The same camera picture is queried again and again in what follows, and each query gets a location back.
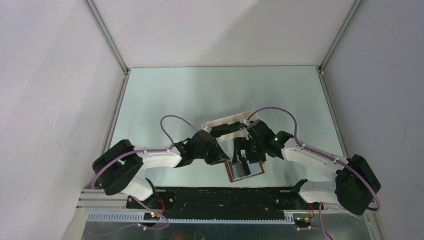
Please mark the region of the brown leather card holder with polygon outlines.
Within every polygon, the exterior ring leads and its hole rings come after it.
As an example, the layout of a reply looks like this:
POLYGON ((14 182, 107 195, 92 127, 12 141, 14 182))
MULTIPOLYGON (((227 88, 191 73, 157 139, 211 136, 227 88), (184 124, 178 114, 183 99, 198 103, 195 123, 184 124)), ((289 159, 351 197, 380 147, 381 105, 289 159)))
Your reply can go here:
POLYGON ((232 161, 224 162, 230 183, 252 178, 265 173, 261 163, 239 162, 233 164, 232 161))

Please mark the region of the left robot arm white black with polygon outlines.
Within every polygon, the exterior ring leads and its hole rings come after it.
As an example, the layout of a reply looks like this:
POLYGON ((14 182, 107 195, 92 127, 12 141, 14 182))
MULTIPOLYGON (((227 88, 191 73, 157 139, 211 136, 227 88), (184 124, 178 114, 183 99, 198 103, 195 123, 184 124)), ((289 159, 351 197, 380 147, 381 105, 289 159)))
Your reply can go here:
POLYGON ((136 150, 128 139, 123 139, 92 163, 95 176, 91 187, 103 190, 107 196, 126 194, 137 199, 145 208, 153 208, 158 202, 157 189, 150 179, 137 177, 139 171, 180 168, 195 160, 204 160, 213 166, 229 159, 217 139, 205 130, 162 149, 136 150))

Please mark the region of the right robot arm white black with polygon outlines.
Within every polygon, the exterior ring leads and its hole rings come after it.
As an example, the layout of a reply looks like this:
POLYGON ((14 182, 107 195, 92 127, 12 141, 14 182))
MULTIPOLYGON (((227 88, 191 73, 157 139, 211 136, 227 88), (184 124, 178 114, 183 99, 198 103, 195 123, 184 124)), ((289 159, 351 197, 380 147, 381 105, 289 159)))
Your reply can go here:
POLYGON ((241 133, 238 138, 248 160, 261 160, 267 155, 311 168, 327 178, 327 181, 299 180, 290 196, 295 208, 304 209, 310 203, 335 204, 358 216, 367 210, 380 209, 377 193, 381 184, 364 157, 335 155, 308 146, 294 134, 273 132, 260 119, 232 123, 229 132, 241 133))

